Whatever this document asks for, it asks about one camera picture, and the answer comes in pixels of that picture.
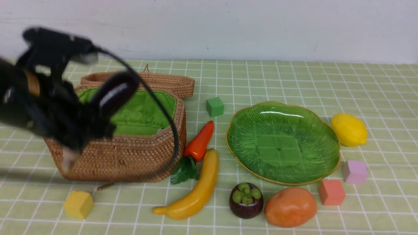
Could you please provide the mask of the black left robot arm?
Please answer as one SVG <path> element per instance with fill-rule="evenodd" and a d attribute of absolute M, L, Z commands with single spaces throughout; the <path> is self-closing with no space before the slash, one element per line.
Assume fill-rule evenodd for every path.
<path fill-rule="evenodd" d="M 117 73 L 87 102 L 63 79 L 70 61 L 93 64 L 98 54 L 118 57 L 90 39 L 44 27 L 23 31 L 27 50 L 14 63 L 1 59 L 1 123 L 52 138 L 64 148 L 61 169 L 69 173 L 90 141 L 112 138 L 112 116 L 138 90 L 142 78 L 132 68 Z"/>

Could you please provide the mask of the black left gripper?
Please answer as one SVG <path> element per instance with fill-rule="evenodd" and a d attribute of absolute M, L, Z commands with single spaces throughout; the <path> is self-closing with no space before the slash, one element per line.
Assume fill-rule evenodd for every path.
<path fill-rule="evenodd" d="M 81 102 L 73 85 L 62 78 L 70 61 L 93 64 L 98 54 L 118 57 L 85 36 L 45 27 L 29 27 L 22 33 L 28 45 L 19 58 L 28 78 L 32 73 L 44 80 L 39 98 L 46 102 L 47 136 L 63 146 L 61 169 L 69 173 L 83 150 L 94 139 L 111 138 L 116 126 L 111 117 L 127 103 L 140 86 L 141 77 L 125 65 L 126 71 L 106 80 L 89 102 Z"/>

